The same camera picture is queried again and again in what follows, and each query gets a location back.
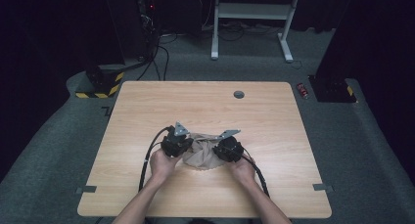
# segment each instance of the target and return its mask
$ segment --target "dark background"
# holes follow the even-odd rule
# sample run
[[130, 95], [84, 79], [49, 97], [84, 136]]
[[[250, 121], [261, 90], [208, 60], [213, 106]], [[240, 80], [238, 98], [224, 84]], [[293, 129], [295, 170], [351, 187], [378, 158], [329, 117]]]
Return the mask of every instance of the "dark background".
[[[143, 49], [135, 0], [126, 0], [122, 7], [117, 1], [0, 0], [2, 179], [34, 133], [67, 100], [70, 76], [91, 63], [122, 63], [135, 55], [131, 51]], [[412, 2], [299, 0], [292, 29], [315, 27], [322, 32], [338, 28], [323, 59], [326, 73], [359, 81], [388, 142], [414, 181]], [[161, 24], [198, 33], [209, 4], [210, 0], [160, 0]]]

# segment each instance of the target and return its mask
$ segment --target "black cable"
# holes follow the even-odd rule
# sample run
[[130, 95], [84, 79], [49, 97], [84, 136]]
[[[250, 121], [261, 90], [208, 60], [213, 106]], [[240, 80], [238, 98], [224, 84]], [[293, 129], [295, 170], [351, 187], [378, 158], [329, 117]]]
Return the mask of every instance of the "black cable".
[[246, 30], [245, 34], [248, 34], [248, 35], [267, 35], [267, 34], [277, 33], [283, 27], [278, 27], [278, 29], [275, 29], [275, 30], [271, 30], [272, 28], [274, 28], [274, 27], [270, 26], [269, 28], [265, 28], [264, 31], [249, 31], [247, 28], [245, 28], [245, 30]]
[[157, 135], [156, 137], [153, 139], [152, 144], [150, 144], [149, 150], [146, 153], [146, 157], [144, 159], [144, 163], [143, 163], [143, 169], [141, 170], [141, 178], [140, 178], [140, 185], [138, 186], [138, 191], [140, 192], [141, 189], [143, 189], [144, 186], [144, 179], [146, 177], [146, 171], [147, 171], [147, 164], [149, 163], [149, 158], [150, 158], [150, 154], [152, 152], [153, 147], [155, 146], [155, 142], [156, 140], [159, 138], [159, 136], [166, 130], [168, 130], [170, 127], [166, 127], [164, 129], [162, 129]]
[[98, 218], [98, 219], [97, 219], [97, 221], [95, 222], [95, 224], [100, 223], [100, 222], [101, 222], [101, 220], [102, 220], [103, 218], [104, 218], [104, 217], [100, 217], [100, 218]]
[[[232, 151], [232, 150], [230, 150], [230, 149], [228, 149], [226, 147], [223, 147], [223, 149], [227, 150], [228, 152], [230, 152], [230, 153], [232, 153], [234, 155], [239, 156], [239, 154], [235, 153], [234, 151]], [[249, 159], [249, 158], [245, 157], [244, 155], [241, 155], [241, 157], [253, 166], [256, 174], [258, 175], [258, 178], [259, 178], [260, 184], [262, 186], [263, 192], [267, 196], [269, 196], [268, 188], [266, 187], [266, 183], [265, 183], [265, 178], [263, 177], [263, 175], [262, 175], [260, 169], [258, 168], [258, 166], [256, 166], [256, 164], [254, 163], [254, 161], [252, 159]]]
[[248, 157], [250, 157], [250, 160], [252, 161], [252, 162], [254, 162], [254, 159], [253, 159], [253, 157], [251, 157], [251, 155], [250, 155], [250, 153], [244, 148], [244, 147], [242, 147], [243, 149], [244, 149], [244, 151], [248, 154]]
[[162, 80], [165, 80], [165, 74], [167, 73], [167, 65], [168, 65], [168, 61], [170, 60], [170, 56], [168, 55], [167, 49], [165, 49], [163, 46], [159, 46], [159, 48], [165, 50], [165, 53], [167, 54], [167, 60], [165, 61], [165, 66], [164, 66], [164, 75], [162, 77]]
[[155, 68], [156, 68], [157, 77], [159, 78], [159, 80], [161, 80], [160, 72], [159, 72], [159, 66], [156, 64], [155, 60], [153, 60], [153, 64], [155, 65]]
[[152, 56], [151, 60], [149, 61], [149, 63], [147, 64], [146, 68], [144, 69], [143, 73], [141, 73], [141, 75], [140, 75], [140, 76], [138, 76], [137, 80], [140, 80], [140, 79], [141, 79], [141, 77], [143, 77], [143, 75], [146, 73], [147, 69], [148, 69], [148, 68], [149, 68], [149, 66], [152, 64], [152, 62], [153, 62], [153, 56]]
[[293, 61], [290, 64], [290, 67], [293, 69], [301, 69], [302, 68], [302, 61]]
[[241, 34], [238, 37], [233, 38], [233, 39], [228, 39], [228, 38], [224, 38], [223, 36], [217, 35], [220, 39], [222, 39], [224, 41], [237, 41], [237, 40], [241, 39], [245, 34], [245, 30], [241, 27], [240, 24], [236, 25], [236, 26], [232, 25], [232, 26], [226, 27], [225, 30], [227, 32], [230, 32], [230, 33], [241, 32]]
[[152, 146], [152, 149], [153, 149], [155, 146], [159, 145], [159, 144], [161, 144], [161, 142], [158, 142], [158, 143], [154, 144], [154, 145]]
[[263, 192], [264, 192], [267, 196], [269, 196], [269, 193], [268, 193], [268, 188], [266, 187], [266, 183], [265, 183], [265, 178], [263, 177], [263, 175], [262, 175], [262, 173], [261, 173], [260, 169], [256, 166], [256, 164], [255, 164], [253, 161], [251, 161], [251, 160], [250, 160], [250, 159], [248, 159], [247, 157], [244, 157], [244, 155], [241, 155], [241, 157], [242, 157], [242, 158], [244, 158], [244, 159], [245, 159], [248, 163], [250, 163], [250, 164], [253, 166], [254, 170], [256, 171], [256, 174], [258, 175], [258, 178], [259, 178], [260, 184], [261, 184], [261, 186], [262, 186], [262, 190], [263, 190]]
[[179, 37], [179, 35], [177, 34], [177, 32], [176, 32], [176, 31], [173, 31], [173, 32], [174, 32], [175, 36], [174, 36], [174, 38], [173, 38], [172, 40], [169, 40], [169, 41], [164, 41], [164, 42], [160, 42], [160, 44], [161, 44], [161, 45], [163, 45], [163, 44], [168, 44], [168, 43], [171, 43], [171, 42], [173, 42], [173, 41], [177, 40], [177, 38]]

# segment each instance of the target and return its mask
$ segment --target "gray floor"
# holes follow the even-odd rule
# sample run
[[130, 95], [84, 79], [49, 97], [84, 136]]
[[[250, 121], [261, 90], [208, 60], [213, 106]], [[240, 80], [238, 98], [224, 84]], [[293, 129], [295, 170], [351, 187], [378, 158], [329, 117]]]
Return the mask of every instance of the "gray floor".
[[[221, 33], [231, 38], [235, 34]], [[294, 223], [415, 223], [415, 189], [371, 114], [359, 84], [348, 79], [355, 104], [318, 103], [307, 80], [314, 74], [333, 32], [291, 31], [295, 62], [286, 64], [275, 33], [244, 35], [219, 41], [219, 60], [210, 59], [209, 39], [179, 36], [163, 44], [170, 56], [167, 80], [286, 81], [304, 83], [310, 98], [295, 91], [300, 114], [333, 215], [328, 219], [295, 219]], [[165, 37], [161, 42], [172, 40]], [[166, 55], [160, 50], [162, 71]], [[142, 68], [126, 72], [136, 79]], [[73, 92], [83, 73], [68, 80], [71, 97], [39, 129], [0, 185], [0, 223], [94, 223], [77, 214], [80, 195], [104, 135], [111, 99], [77, 99]], [[142, 80], [157, 80], [154, 66]], [[110, 223], [111, 217], [101, 223]]]

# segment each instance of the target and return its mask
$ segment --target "wire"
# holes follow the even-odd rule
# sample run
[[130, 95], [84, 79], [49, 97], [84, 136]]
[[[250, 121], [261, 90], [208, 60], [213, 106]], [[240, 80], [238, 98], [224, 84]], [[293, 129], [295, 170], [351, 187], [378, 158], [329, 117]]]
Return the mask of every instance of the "wire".
[[210, 17], [210, 11], [211, 11], [211, 4], [213, 3], [213, 0], [210, 0], [209, 6], [208, 6], [208, 13], [207, 13], [207, 19], [205, 20], [205, 23], [202, 25], [202, 29], [204, 26], [208, 23], [208, 18]]
[[159, 80], [161, 80], [160, 79], [159, 66], [156, 64], [156, 61], [155, 60], [153, 60], [153, 64], [155, 65], [155, 68], [156, 68], [157, 77], [159, 78]]
[[152, 149], [153, 149], [155, 146], [159, 145], [159, 144], [161, 144], [161, 142], [158, 142], [158, 143], [154, 144], [154, 145], [152, 146]]
[[290, 64], [290, 67], [293, 68], [293, 69], [301, 69], [302, 68], [302, 61], [301, 60], [293, 61]]
[[236, 40], [241, 39], [245, 34], [245, 30], [242, 28], [242, 26], [240, 24], [239, 25], [230, 25], [230, 26], [225, 26], [225, 27], [226, 27], [225, 30], [229, 33], [241, 32], [241, 34], [238, 37], [233, 38], [233, 39], [228, 39], [228, 38], [225, 38], [223, 36], [218, 35], [218, 37], [220, 39], [224, 40], [224, 41], [236, 41]]
[[100, 217], [100, 218], [98, 218], [98, 219], [97, 219], [97, 221], [95, 222], [95, 224], [100, 223], [100, 222], [101, 222], [101, 220], [102, 220], [103, 218], [104, 218], [104, 217]]
[[262, 175], [262, 173], [261, 173], [260, 169], [256, 166], [256, 164], [255, 164], [252, 160], [248, 159], [248, 158], [247, 158], [247, 157], [245, 157], [244, 155], [241, 155], [241, 157], [242, 157], [242, 158], [244, 158], [244, 159], [245, 159], [248, 163], [250, 163], [250, 164], [253, 166], [254, 170], [256, 171], [256, 174], [258, 175], [258, 178], [259, 178], [260, 184], [261, 184], [261, 186], [262, 186], [262, 190], [263, 190], [263, 192], [264, 192], [267, 196], [269, 196], [269, 193], [268, 193], [268, 188], [266, 187], [266, 183], [265, 183], [265, 178], [263, 177], [263, 175]]
[[149, 150], [146, 153], [146, 157], [144, 159], [144, 163], [143, 163], [143, 169], [141, 170], [141, 178], [140, 178], [140, 184], [138, 185], [138, 191], [140, 192], [141, 189], [143, 189], [144, 186], [144, 179], [146, 177], [146, 171], [147, 171], [147, 164], [149, 163], [149, 158], [150, 158], [150, 154], [152, 152], [153, 147], [156, 145], [155, 142], [156, 140], [159, 138], [159, 136], [166, 130], [168, 130], [170, 127], [166, 127], [164, 129], [162, 129], [157, 135], [156, 137], [153, 139], [153, 142], [150, 144]]
[[167, 54], [167, 59], [165, 61], [165, 66], [164, 66], [164, 75], [162, 77], [162, 80], [165, 80], [165, 75], [167, 73], [167, 65], [168, 65], [168, 61], [170, 60], [170, 56], [168, 55], [167, 49], [165, 49], [163, 46], [159, 46], [159, 48], [161, 48], [162, 50], [164, 50], [165, 53]]
[[141, 73], [141, 75], [140, 76], [138, 76], [138, 78], [137, 78], [137, 80], [140, 80], [141, 79], [141, 77], [143, 77], [143, 75], [146, 73], [146, 71], [147, 71], [147, 69], [149, 68], [149, 66], [152, 64], [152, 62], [153, 62], [153, 55], [152, 55], [152, 58], [151, 58], [151, 60], [149, 61], [149, 63], [147, 64], [147, 66], [146, 66], [146, 68], [144, 69], [144, 71], [143, 71], [143, 73]]
[[171, 36], [171, 35], [175, 35], [174, 36], [174, 38], [172, 39], [172, 40], [170, 40], [170, 41], [164, 41], [164, 42], [160, 42], [160, 44], [168, 44], [168, 43], [171, 43], [171, 42], [173, 42], [173, 41], [175, 41], [175, 40], [177, 40], [177, 38], [178, 38], [178, 34], [177, 34], [177, 32], [175, 32], [174, 31], [174, 34], [165, 34], [165, 35], [162, 35], [161, 37], [167, 37], [167, 36]]
[[[227, 150], [228, 152], [230, 152], [230, 153], [232, 153], [232, 154], [234, 154], [236, 156], [239, 156], [239, 154], [235, 153], [234, 151], [232, 151], [232, 150], [230, 150], [230, 149], [228, 149], [226, 147], [223, 147], [223, 149]], [[258, 178], [259, 178], [260, 184], [262, 186], [263, 192], [267, 196], [269, 196], [268, 188], [266, 187], [266, 183], [265, 183], [265, 178], [263, 177], [262, 172], [260, 171], [260, 169], [258, 168], [258, 166], [256, 166], [256, 164], [254, 163], [253, 158], [251, 156], [249, 156], [250, 158], [247, 158], [244, 155], [241, 155], [241, 157], [253, 166], [256, 174], [258, 175]]]
[[278, 27], [275, 30], [271, 30], [272, 28], [277, 28], [273, 26], [269, 26], [265, 31], [249, 31], [246, 29], [245, 33], [248, 35], [266, 35], [279, 32], [283, 27]]

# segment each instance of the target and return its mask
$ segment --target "hazard tape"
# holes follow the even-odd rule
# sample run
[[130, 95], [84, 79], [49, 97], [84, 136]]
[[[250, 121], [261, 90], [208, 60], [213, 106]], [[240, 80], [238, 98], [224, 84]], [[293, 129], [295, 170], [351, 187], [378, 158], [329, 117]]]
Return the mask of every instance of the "hazard tape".
[[119, 73], [115, 77], [115, 81], [108, 86], [108, 91], [106, 92], [75, 92], [75, 96], [80, 99], [89, 99], [89, 98], [99, 98], [99, 99], [106, 99], [111, 98], [115, 95], [116, 91], [119, 88], [119, 83], [121, 82], [122, 77], [124, 76], [124, 72]]

